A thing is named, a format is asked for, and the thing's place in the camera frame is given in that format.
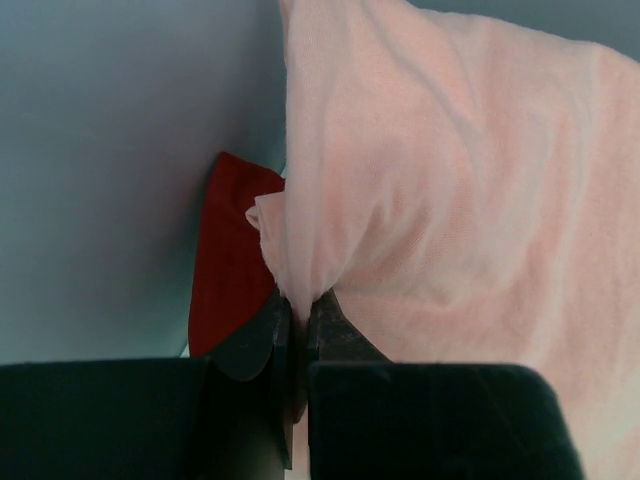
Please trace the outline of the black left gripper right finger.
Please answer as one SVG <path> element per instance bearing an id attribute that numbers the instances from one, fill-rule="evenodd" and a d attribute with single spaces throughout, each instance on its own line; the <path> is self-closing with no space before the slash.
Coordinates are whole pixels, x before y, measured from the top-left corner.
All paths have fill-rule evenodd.
<path id="1" fill-rule="evenodd" d="M 311 310 L 315 479 L 580 479 L 557 397 L 514 364 L 394 363 L 333 293 Z"/>

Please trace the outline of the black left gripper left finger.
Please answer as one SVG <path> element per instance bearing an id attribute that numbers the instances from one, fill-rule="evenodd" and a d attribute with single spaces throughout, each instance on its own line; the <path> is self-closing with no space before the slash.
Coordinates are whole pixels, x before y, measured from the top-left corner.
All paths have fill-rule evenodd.
<path id="1" fill-rule="evenodd" d="M 290 306 L 272 293 L 203 356 L 3 367 L 2 477 L 283 478 L 290 330 Z"/>

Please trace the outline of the salmon pink t-shirt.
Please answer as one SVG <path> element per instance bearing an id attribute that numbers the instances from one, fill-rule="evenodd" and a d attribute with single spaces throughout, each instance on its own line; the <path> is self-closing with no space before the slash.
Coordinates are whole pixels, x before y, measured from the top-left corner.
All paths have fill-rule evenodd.
<path id="1" fill-rule="evenodd" d="M 590 479 L 639 475 L 639 66 L 405 1 L 284 1 L 287 177 L 247 211 L 301 322 L 514 362 Z"/>

